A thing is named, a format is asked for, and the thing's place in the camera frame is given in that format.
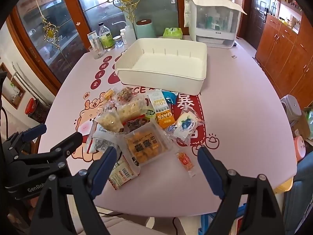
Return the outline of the white grey snack packet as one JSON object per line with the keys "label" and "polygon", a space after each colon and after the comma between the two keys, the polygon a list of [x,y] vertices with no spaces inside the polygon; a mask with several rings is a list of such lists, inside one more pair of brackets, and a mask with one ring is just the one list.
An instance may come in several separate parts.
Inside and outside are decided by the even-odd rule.
{"label": "white grey snack packet", "polygon": [[96,153],[97,151],[105,152],[109,147],[115,148],[118,152],[118,136],[118,133],[106,130],[94,121],[84,147],[84,152],[88,154]]}

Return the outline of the small glass jar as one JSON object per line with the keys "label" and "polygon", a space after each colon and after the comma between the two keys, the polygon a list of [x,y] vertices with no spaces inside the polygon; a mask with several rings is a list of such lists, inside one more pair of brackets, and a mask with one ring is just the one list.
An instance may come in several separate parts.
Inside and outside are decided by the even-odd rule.
{"label": "small glass jar", "polygon": [[122,47],[124,45],[121,35],[113,37],[113,41],[116,48]]}

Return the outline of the green tissue pack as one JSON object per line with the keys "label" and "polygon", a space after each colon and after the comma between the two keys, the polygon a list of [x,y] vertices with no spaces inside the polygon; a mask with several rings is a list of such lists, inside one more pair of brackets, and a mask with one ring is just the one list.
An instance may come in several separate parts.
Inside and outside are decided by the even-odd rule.
{"label": "green tissue pack", "polygon": [[183,32],[181,28],[165,28],[162,37],[168,39],[182,39]]}

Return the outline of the orange white oats packet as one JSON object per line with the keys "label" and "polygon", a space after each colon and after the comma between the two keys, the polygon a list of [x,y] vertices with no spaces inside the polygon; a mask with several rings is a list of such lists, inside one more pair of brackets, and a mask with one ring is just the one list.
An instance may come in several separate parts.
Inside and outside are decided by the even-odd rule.
{"label": "orange white oats packet", "polygon": [[154,90],[148,94],[149,100],[156,113],[156,121],[162,129],[175,123],[174,116],[161,90]]}

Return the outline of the white plastic storage tray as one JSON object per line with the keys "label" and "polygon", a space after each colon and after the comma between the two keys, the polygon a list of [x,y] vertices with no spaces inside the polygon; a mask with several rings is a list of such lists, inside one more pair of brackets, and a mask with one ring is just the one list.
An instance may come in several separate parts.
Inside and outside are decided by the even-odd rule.
{"label": "white plastic storage tray", "polygon": [[115,62],[122,83],[196,96],[207,74],[204,43],[163,38],[135,41]]}

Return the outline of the orange cracker snack tray pack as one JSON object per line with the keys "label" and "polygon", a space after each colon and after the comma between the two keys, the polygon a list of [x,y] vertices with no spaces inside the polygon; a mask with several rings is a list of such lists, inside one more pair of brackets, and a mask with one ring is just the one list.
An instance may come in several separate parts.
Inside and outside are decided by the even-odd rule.
{"label": "orange cracker snack tray pack", "polygon": [[135,165],[143,166],[178,149],[168,134],[152,120],[119,136],[121,150]]}

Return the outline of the green label clear bottle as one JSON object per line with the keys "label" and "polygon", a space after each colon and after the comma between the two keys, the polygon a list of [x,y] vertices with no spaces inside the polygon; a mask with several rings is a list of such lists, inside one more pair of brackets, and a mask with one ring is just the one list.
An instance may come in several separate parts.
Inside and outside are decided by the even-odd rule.
{"label": "green label clear bottle", "polygon": [[115,46],[115,43],[111,31],[109,30],[108,27],[104,25],[103,22],[99,23],[98,26],[99,26],[98,35],[103,48],[108,50],[112,49]]}

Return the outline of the pale puffed snack bag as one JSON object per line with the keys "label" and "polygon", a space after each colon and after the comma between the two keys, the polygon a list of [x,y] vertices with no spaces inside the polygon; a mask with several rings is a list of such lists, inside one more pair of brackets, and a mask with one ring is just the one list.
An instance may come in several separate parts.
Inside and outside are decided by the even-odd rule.
{"label": "pale puffed snack bag", "polygon": [[111,132],[119,133],[124,130],[121,120],[115,109],[106,110],[100,116],[95,118],[104,129]]}

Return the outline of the small yellow snack packet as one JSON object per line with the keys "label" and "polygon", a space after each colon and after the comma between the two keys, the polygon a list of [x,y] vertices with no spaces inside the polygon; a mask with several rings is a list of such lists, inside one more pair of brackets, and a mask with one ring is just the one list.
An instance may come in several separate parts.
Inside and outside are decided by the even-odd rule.
{"label": "small yellow snack packet", "polygon": [[115,95],[115,90],[114,89],[109,89],[109,90],[107,90],[106,92],[102,92],[102,94],[101,94],[101,99],[103,100],[103,101],[108,101],[108,100],[110,100],[114,95]]}

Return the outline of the mint green canister brown lid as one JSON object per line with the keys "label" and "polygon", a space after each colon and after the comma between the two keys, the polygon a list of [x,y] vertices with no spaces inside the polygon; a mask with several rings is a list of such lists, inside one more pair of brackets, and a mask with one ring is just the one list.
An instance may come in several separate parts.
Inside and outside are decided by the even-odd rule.
{"label": "mint green canister brown lid", "polygon": [[137,39],[140,38],[155,38],[156,32],[151,19],[143,19],[136,22]]}

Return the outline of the red white barcode snack packet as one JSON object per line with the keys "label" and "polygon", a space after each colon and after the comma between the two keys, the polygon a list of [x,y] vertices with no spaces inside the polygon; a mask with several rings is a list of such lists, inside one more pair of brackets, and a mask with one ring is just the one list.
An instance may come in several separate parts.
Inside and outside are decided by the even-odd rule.
{"label": "red white barcode snack packet", "polygon": [[136,165],[133,160],[128,161],[128,159],[122,155],[114,165],[108,180],[112,187],[118,190],[122,185],[138,177],[140,171],[141,167],[139,165]]}

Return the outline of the clear drinking glass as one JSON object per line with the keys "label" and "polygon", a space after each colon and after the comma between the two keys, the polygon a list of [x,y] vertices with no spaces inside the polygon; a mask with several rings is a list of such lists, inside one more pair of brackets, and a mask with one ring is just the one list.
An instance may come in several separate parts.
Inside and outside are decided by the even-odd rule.
{"label": "clear drinking glass", "polygon": [[103,49],[102,44],[96,44],[95,47],[89,47],[89,52],[91,53],[92,57],[97,60],[102,58],[106,51]]}

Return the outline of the large puffed snack bag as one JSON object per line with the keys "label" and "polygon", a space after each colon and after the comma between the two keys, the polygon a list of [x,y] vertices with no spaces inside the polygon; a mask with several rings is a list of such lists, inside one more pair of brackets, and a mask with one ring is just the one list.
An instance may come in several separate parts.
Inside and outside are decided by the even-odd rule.
{"label": "large puffed snack bag", "polygon": [[146,114],[147,105],[143,97],[133,97],[129,101],[115,98],[113,101],[117,108],[118,117],[123,124]]}

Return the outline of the dark red snack packet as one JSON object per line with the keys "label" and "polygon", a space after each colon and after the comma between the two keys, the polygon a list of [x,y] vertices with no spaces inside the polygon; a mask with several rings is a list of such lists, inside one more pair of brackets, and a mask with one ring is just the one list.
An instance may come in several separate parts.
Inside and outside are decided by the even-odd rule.
{"label": "dark red snack packet", "polygon": [[124,132],[126,132],[126,133],[132,132],[132,131],[140,128],[141,126],[145,125],[146,123],[148,123],[148,120],[146,119],[146,117],[144,115],[141,115],[139,117],[136,117],[134,119],[126,121],[123,124],[124,125]]}

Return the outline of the blueberry bread clear packet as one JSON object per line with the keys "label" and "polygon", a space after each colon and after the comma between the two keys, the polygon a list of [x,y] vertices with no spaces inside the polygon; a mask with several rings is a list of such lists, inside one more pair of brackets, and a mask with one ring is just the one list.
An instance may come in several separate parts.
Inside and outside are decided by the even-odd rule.
{"label": "blueberry bread clear packet", "polygon": [[195,110],[186,108],[181,111],[177,120],[166,129],[166,132],[177,142],[188,145],[198,126],[204,124]]}

